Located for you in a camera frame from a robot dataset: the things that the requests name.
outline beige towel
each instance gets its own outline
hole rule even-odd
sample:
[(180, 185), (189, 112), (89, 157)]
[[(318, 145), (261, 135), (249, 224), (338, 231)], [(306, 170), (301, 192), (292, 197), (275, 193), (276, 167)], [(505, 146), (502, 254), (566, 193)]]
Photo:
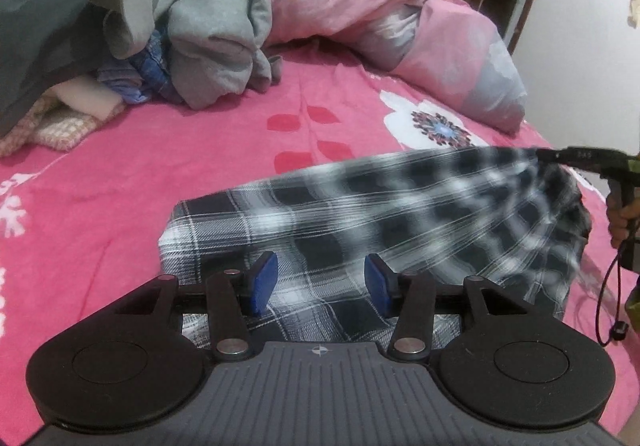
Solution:
[(44, 94), (55, 96), (73, 110), (105, 121), (122, 97), (91, 76), (78, 76), (51, 87)]

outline plaid fabric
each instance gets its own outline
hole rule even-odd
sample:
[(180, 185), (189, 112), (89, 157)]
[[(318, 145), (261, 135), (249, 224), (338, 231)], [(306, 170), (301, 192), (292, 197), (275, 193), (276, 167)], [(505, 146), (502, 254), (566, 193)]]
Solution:
[[(430, 270), (462, 283), (480, 274), (561, 317), (590, 219), (575, 180), (534, 150), (420, 150), (304, 169), (180, 203), (160, 238), (162, 268), (182, 283), (246, 268), (267, 250), (280, 276), (255, 339), (377, 340), (394, 321), (373, 308), (364, 257), (396, 272)], [(440, 317), (434, 345), (458, 332)], [(184, 333), (208, 343), (206, 320)]]

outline pink bedsheet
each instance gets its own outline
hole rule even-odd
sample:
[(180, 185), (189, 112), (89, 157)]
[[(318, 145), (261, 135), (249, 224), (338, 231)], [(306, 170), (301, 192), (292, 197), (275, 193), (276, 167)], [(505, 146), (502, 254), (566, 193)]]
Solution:
[[(67, 155), (24, 148), (0, 161), (0, 438), (9, 446), (40, 425), (24, 382), (30, 355), (158, 273), (157, 240), (179, 200), (332, 160), (435, 147), (414, 127), (414, 110), (442, 116), (474, 144), (545, 144), (528, 124), (510, 139), (453, 114), (336, 44), (306, 42), (283, 56), (286, 79), (265, 94), (227, 96), (197, 113), (142, 105)], [(594, 227), (564, 320), (593, 336), (594, 290), (613, 252), (602, 199), (583, 191)], [(633, 280), (625, 274), (625, 293)], [(602, 423), (617, 432), (638, 400), (638, 339), (607, 350), (618, 380)]]

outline metal bolt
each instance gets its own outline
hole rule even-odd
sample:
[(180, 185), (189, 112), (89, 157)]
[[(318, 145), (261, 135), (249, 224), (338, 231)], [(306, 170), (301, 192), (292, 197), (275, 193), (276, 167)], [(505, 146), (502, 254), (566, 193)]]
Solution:
[(400, 338), (394, 343), (394, 348), (403, 354), (417, 354), (425, 349), (425, 344), (418, 338)]
[(247, 352), (247, 350), (249, 350), (249, 344), (238, 338), (227, 338), (226, 340), (219, 341), (216, 348), (218, 352), (226, 356), (237, 356), (238, 354)]

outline blue gripper pad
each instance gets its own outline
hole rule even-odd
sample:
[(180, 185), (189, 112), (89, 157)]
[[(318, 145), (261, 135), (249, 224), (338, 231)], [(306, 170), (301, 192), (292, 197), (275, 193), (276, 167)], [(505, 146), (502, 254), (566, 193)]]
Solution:
[(251, 296), (251, 316), (259, 316), (264, 311), (278, 281), (278, 256), (271, 253), (267, 261), (255, 275), (254, 291)]
[(383, 318), (391, 316), (391, 295), (386, 284), (386, 276), (368, 254), (364, 259), (364, 283), (367, 286), (373, 307)]

